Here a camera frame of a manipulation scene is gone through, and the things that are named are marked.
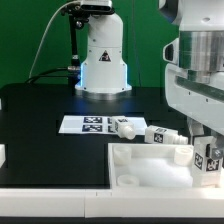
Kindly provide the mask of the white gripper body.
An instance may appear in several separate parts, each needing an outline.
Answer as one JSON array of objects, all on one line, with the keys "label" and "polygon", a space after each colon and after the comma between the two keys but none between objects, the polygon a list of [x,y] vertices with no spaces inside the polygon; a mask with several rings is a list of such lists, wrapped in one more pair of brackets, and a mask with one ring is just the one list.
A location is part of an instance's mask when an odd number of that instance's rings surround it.
[{"label": "white gripper body", "polygon": [[170,107],[224,135],[224,42],[180,37],[163,49],[165,95]]}]

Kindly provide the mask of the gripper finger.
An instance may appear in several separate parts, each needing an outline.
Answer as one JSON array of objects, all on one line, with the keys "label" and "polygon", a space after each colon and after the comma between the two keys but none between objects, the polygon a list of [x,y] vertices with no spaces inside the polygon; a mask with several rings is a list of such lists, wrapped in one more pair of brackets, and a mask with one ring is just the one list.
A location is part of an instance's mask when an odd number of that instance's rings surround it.
[{"label": "gripper finger", "polygon": [[220,160],[224,158],[224,136],[212,131],[212,141],[210,144],[210,158]]},{"label": "gripper finger", "polygon": [[204,135],[204,128],[201,123],[198,121],[188,117],[187,118],[187,125],[190,133],[190,137],[194,138],[196,136],[203,136]]}]

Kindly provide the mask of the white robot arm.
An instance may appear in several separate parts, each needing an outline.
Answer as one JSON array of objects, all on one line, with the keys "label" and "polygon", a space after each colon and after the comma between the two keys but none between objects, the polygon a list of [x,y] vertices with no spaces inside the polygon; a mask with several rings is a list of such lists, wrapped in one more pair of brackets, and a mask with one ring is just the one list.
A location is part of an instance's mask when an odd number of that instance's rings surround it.
[{"label": "white robot arm", "polygon": [[[76,90],[92,97],[129,91],[122,61],[123,24],[111,0],[81,0],[88,14],[87,58]],[[204,127],[214,133],[199,143],[210,159],[224,157],[224,0],[158,0],[158,9],[179,27],[178,37],[164,46],[168,105],[189,119],[192,136]]]}]

